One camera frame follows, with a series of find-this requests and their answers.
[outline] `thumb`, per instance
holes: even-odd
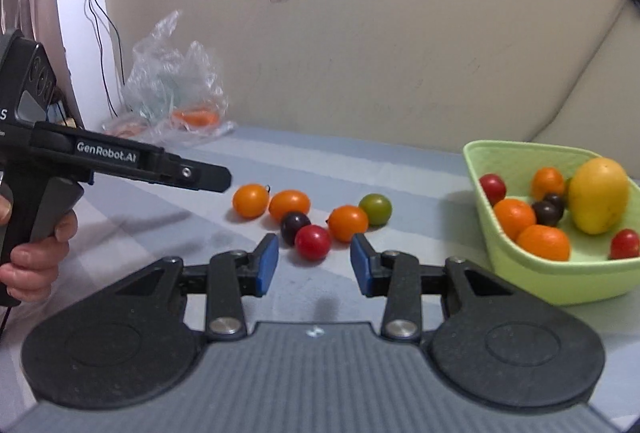
[[[6,225],[11,218],[11,202],[0,196],[0,225]]]

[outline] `hand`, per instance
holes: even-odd
[[[11,204],[0,196],[0,225],[11,218]],[[55,229],[55,235],[39,243],[19,245],[11,251],[11,262],[0,266],[0,283],[8,294],[20,301],[43,301],[51,294],[58,278],[58,264],[69,253],[69,240],[78,231],[78,219],[71,211]]]

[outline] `red cherry tomato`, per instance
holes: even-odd
[[[296,233],[296,250],[309,261],[324,259],[331,249],[331,235],[319,225],[305,225]]]
[[[507,196],[507,186],[498,175],[493,173],[484,175],[480,178],[480,185],[492,207]]]
[[[632,229],[623,229],[611,240],[610,259],[635,258],[640,256],[640,237]]]

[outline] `device handle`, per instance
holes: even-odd
[[[11,251],[23,243],[52,236],[60,219],[84,194],[80,184],[52,176],[32,164],[10,162],[2,174],[0,194],[12,203],[9,223],[0,228],[0,265],[11,261]],[[20,302],[0,283],[0,306]]]

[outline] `mango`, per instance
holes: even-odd
[[[629,191],[626,172],[617,162],[585,162],[569,184],[568,206],[575,226],[588,235],[606,233],[625,214]]]

